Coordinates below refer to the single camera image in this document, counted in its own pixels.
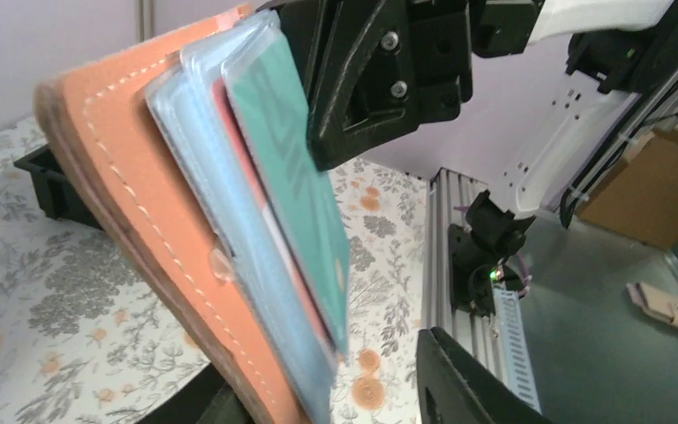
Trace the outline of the teal credit card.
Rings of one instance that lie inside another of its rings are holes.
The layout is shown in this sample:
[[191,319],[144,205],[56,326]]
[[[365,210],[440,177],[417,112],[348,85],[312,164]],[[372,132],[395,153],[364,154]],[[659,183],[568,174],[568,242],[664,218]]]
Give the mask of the teal credit card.
[[223,63],[222,76],[275,219],[345,356],[350,242],[329,175],[307,146],[308,104],[285,35],[264,26]]

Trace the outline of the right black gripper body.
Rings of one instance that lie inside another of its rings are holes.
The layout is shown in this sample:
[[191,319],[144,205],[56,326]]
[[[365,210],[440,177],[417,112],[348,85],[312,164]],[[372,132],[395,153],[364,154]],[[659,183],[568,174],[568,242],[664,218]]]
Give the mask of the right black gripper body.
[[473,94],[472,56],[524,52],[542,1],[409,1],[420,122],[456,119]]

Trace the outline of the red credit card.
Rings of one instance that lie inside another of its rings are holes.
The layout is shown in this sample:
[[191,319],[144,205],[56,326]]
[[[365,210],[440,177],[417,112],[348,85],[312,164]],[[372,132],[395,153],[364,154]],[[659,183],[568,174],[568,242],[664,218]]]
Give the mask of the red credit card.
[[236,164],[244,174],[245,192],[251,199],[251,214],[255,216],[255,223],[250,227],[258,234],[250,236],[248,241],[254,249],[254,262],[267,268],[259,276],[259,298],[267,302],[270,307],[269,319],[275,322],[279,330],[297,332],[290,339],[292,347],[315,347],[334,367],[337,360],[334,343],[275,220],[237,117],[230,106],[222,77],[215,79],[211,91],[216,111],[234,150]]

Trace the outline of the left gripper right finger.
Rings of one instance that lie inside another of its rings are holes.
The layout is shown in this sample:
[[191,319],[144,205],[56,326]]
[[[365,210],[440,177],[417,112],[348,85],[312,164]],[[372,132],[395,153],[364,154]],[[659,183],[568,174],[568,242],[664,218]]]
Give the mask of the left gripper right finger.
[[423,424],[548,424],[440,327],[418,332],[418,401]]

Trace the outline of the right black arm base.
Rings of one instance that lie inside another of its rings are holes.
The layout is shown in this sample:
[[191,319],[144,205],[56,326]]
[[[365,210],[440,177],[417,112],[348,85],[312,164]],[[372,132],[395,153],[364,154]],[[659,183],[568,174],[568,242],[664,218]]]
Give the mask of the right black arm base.
[[494,316],[494,284],[504,283],[511,291],[525,288],[507,261],[524,246],[526,231],[534,220],[533,216],[516,219],[512,212],[501,210],[485,190],[464,209],[463,225],[448,226],[450,305],[454,310]]

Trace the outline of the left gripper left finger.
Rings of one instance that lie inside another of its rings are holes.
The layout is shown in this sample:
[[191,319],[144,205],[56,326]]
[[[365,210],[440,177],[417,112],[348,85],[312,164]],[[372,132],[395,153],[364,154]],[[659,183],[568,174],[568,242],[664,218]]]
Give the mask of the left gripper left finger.
[[140,424],[247,424],[250,413],[213,365],[206,366]]

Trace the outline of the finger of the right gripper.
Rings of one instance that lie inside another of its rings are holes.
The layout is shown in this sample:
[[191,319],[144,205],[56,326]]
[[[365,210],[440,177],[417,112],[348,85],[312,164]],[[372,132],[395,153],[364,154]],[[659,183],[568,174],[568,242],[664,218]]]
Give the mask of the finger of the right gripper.
[[268,1],[309,103],[319,170],[416,131],[418,87],[404,1]]

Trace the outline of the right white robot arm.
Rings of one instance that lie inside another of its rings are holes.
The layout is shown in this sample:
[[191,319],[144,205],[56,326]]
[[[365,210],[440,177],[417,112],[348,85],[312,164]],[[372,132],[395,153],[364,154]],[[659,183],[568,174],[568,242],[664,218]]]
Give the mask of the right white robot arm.
[[429,231],[428,324],[492,309],[489,269],[524,245],[536,211],[593,125],[648,95],[678,63],[678,1],[270,1],[309,103],[307,147],[320,170],[450,122],[474,94],[474,57],[524,53],[569,35],[548,115],[496,167],[461,228]]

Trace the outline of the orange leather card holder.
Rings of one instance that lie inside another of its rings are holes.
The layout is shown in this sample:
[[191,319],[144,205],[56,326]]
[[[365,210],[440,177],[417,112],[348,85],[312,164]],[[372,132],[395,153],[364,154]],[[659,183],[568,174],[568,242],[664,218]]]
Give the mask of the orange leather card holder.
[[226,246],[211,228],[170,153],[145,99],[145,87],[171,70],[184,45],[237,27],[242,4],[212,18],[84,64],[38,84],[34,114],[79,197],[258,423],[327,423],[331,382],[298,395],[280,330],[309,324],[305,294],[298,316],[275,328],[239,284]]

